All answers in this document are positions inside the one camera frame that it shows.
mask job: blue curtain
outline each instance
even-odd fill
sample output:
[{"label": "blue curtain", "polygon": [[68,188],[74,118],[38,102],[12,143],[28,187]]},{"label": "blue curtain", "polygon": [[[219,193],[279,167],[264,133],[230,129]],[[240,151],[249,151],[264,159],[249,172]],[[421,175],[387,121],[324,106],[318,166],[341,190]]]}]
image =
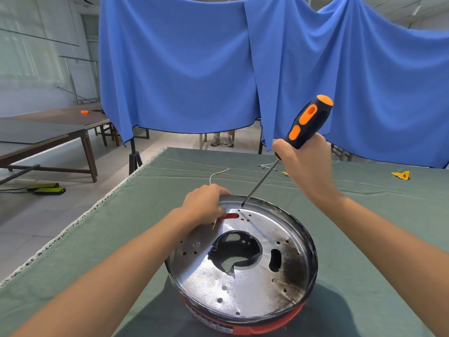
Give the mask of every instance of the blue curtain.
[{"label": "blue curtain", "polygon": [[320,131],[359,156],[449,160],[449,33],[399,27],[362,0],[102,0],[103,108],[124,140],[139,125],[227,131],[261,116],[267,148],[317,94]]}]

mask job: sneaker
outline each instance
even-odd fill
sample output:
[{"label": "sneaker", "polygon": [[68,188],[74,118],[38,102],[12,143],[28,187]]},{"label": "sneaker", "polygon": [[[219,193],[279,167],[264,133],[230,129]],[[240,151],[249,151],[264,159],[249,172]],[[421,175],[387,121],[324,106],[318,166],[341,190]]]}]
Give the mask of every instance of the sneaker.
[{"label": "sneaker", "polygon": [[230,148],[234,147],[234,141],[232,140],[231,137],[226,138],[226,145]]},{"label": "sneaker", "polygon": [[217,145],[219,145],[220,142],[220,137],[214,137],[214,139],[211,141],[210,145],[213,147],[216,147]]}]

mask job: sticker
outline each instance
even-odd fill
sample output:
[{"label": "sticker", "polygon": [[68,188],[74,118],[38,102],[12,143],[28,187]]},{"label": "sticker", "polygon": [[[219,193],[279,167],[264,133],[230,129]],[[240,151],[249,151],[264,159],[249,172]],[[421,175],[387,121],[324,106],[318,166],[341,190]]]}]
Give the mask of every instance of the sticker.
[{"label": "sticker", "polygon": [[196,319],[200,320],[203,324],[207,325],[208,327],[223,332],[223,333],[229,333],[232,334],[234,331],[233,328],[229,328],[224,325],[219,325],[215,322],[212,322],[211,320],[206,319],[205,317],[200,316],[198,313],[196,313],[188,304],[185,305],[188,309],[188,311],[195,316]]}]

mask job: stainless steel plate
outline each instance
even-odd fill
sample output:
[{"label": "stainless steel plate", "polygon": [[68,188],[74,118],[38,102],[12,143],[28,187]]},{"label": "stainless steel plate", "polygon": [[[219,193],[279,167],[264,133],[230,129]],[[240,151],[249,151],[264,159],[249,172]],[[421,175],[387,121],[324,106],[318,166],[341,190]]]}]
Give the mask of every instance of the stainless steel plate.
[{"label": "stainless steel plate", "polygon": [[[238,217],[197,227],[166,260],[172,283],[190,303],[228,323],[256,323],[289,312],[309,295],[318,268],[315,246],[298,220],[258,198],[239,209],[244,199],[222,196],[220,206]],[[220,269],[214,253],[220,247],[228,252],[229,245],[214,248],[214,243],[225,240],[233,247],[242,244],[240,253],[261,253],[244,262],[238,261],[248,255],[233,255],[234,267],[228,262]]]}]

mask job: hand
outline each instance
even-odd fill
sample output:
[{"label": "hand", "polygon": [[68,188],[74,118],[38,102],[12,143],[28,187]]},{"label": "hand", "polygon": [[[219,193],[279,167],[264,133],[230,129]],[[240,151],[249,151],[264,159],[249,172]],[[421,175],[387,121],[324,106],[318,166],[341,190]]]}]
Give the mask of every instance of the hand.
[{"label": "hand", "polygon": [[226,215],[226,210],[218,205],[220,195],[229,195],[226,188],[216,184],[202,186],[188,193],[181,209],[185,210],[193,219],[195,226],[215,222]]},{"label": "hand", "polygon": [[282,158],[290,178],[315,205],[341,195],[332,179],[330,145],[316,133],[300,149],[283,139],[273,143],[273,149]]}]

